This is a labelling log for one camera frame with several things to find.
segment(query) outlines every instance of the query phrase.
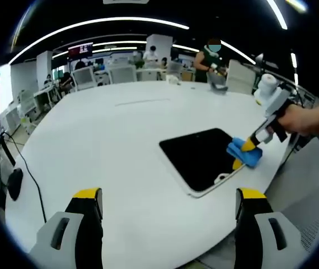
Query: black ceiling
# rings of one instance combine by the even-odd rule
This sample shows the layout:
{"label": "black ceiling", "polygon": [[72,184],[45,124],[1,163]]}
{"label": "black ceiling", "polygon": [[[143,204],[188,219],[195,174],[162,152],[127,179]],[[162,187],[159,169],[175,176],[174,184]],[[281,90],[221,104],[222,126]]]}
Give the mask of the black ceiling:
{"label": "black ceiling", "polygon": [[[284,0],[276,0],[288,30],[281,29],[266,0],[150,0],[148,4],[103,4],[102,0],[43,0],[28,13],[12,53],[4,56],[9,61],[21,49],[42,36],[62,27],[82,21],[105,17],[136,16],[167,20],[187,25],[184,30],[151,22],[116,21],[90,24],[52,36],[34,46],[14,63],[34,58],[45,50],[54,50],[77,40],[114,34],[153,33],[173,36],[175,42],[201,48],[207,38],[220,37],[250,57],[264,52],[268,61],[279,66],[281,75],[293,80],[290,60],[293,51],[298,58],[299,83],[314,94],[319,94],[319,4],[306,1],[309,13],[300,14]],[[112,36],[91,39],[96,42],[145,40],[146,36],[129,38]],[[224,59],[247,60],[223,48]]]}

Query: blue cloth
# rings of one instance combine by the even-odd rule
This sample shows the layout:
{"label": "blue cloth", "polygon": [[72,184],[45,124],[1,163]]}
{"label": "blue cloth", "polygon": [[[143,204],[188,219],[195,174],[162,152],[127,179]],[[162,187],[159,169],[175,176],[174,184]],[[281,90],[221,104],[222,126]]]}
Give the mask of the blue cloth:
{"label": "blue cloth", "polygon": [[250,167],[254,167],[262,157],[262,149],[256,147],[251,151],[243,152],[241,148],[244,143],[245,141],[240,138],[233,138],[233,141],[229,143],[227,147],[227,152],[233,157],[239,159],[242,163]]}

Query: monitor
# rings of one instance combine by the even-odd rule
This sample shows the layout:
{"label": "monitor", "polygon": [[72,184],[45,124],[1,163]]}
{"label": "monitor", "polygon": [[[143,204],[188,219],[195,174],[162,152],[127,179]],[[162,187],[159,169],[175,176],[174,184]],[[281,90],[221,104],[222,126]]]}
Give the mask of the monitor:
{"label": "monitor", "polygon": [[70,61],[83,59],[92,56],[92,44],[86,43],[68,48],[68,57]]}

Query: face mask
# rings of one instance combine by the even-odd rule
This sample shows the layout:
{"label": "face mask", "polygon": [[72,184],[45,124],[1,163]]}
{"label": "face mask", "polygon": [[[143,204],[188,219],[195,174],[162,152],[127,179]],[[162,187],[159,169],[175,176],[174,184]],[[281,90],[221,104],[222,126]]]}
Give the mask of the face mask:
{"label": "face mask", "polygon": [[213,51],[213,52],[218,52],[220,51],[222,45],[208,45],[208,48]]}

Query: white wall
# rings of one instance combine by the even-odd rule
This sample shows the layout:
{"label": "white wall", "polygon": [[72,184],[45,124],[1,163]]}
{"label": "white wall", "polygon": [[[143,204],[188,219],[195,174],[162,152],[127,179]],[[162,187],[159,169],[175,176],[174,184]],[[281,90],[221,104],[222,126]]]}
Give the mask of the white wall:
{"label": "white wall", "polygon": [[10,70],[11,89],[15,102],[17,102],[18,95],[22,90],[31,90],[34,92],[38,90],[35,61],[11,65]]}
{"label": "white wall", "polygon": [[156,46],[156,53],[158,54],[158,61],[161,61],[163,57],[167,57],[169,61],[171,59],[171,48],[173,44],[173,37],[167,35],[150,35],[147,37],[146,50],[149,50],[151,46]]}
{"label": "white wall", "polygon": [[0,66],[0,114],[7,109],[13,101],[11,66],[5,64]]}
{"label": "white wall", "polygon": [[38,89],[44,87],[44,81],[48,74],[52,74],[51,60],[53,52],[45,51],[36,57],[36,77]]}
{"label": "white wall", "polygon": [[66,65],[64,65],[64,73],[65,72],[69,72],[70,73],[70,63],[67,63]]}
{"label": "white wall", "polygon": [[[105,53],[95,53],[91,58],[87,59],[82,59],[82,61],[87,64],[87,62],[92,62],[92,63],[95,63],[95,60],[96,59],[99,59],[99,58],[103,58],[104,59],[104,64],[107,63],[107,61],[110,59],[110,56],[112,56],[112,59],[113,60],[116,60],[116,59],[120,59],[120,58],[129,58],[129,57],[132,57],[133,56],[133,52],[117,52],[117,53],[114,53],[114,52],[111,52],[111,53],[108,53],[108,52],[105,52]],[[71,62],[71,70],[74,71],[75,70],[75,65],[77,62],[79,62],[80,60],[75,60],[75,61],[72,61]]]}

